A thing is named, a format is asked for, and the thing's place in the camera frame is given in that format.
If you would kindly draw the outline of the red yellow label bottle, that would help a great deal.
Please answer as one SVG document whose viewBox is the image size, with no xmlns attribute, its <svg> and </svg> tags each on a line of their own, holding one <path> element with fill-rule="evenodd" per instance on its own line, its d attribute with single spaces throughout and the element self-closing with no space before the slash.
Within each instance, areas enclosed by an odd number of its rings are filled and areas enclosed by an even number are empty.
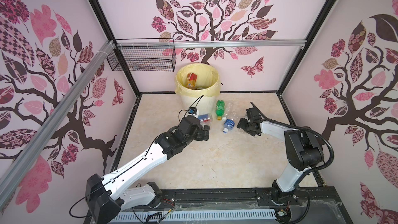
<svg viewBox="0 0 398 224">
<path fill-rule="evenodd" d="M 194 90 L 196 87 L 196 82 L 197 82 L 197 74 L 195 73 L 189 73 L 187 75 L 187 88 Z"/>
</svg>

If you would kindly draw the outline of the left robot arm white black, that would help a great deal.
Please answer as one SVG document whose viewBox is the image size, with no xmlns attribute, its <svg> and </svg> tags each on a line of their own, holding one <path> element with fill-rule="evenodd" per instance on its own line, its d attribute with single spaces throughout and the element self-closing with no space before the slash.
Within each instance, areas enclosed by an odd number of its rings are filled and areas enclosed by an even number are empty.
<svg viewBox="0 0 398 224">
<path fill-rule="evenodd" d="M 107 224 L 121 211 L 136 206 L 156 207 L 163 193 L 154 182 L 130 186 L 158 165 L 181 153 L 192 141 L 207 141 L 210 127 L 195 116 L 184 117 L 179 125 L 158 135 L 148 149 L 124 166 L 104 176 L 94 174 L 86 184 L 85 202 L 97 224 Z"/>
</svg>

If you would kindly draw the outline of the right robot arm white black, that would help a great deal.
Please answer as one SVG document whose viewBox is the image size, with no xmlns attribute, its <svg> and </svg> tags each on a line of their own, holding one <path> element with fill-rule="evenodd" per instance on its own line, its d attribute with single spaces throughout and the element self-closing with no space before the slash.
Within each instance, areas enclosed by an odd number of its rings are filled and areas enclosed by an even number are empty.
<svg viewBox="0 0 398 224">
<path fill-rule="evenodd" d="M 324 160 L 322 147 L 310 128 L 271 120 L 255 107 L 246 110 L 246 117 L 240 119 L 237 127 L 251 136 L 267 134 L 285 142 L 288 164 L 272 184 L 274 202 L 292 195 L 310 170 Z"/>
</svg>

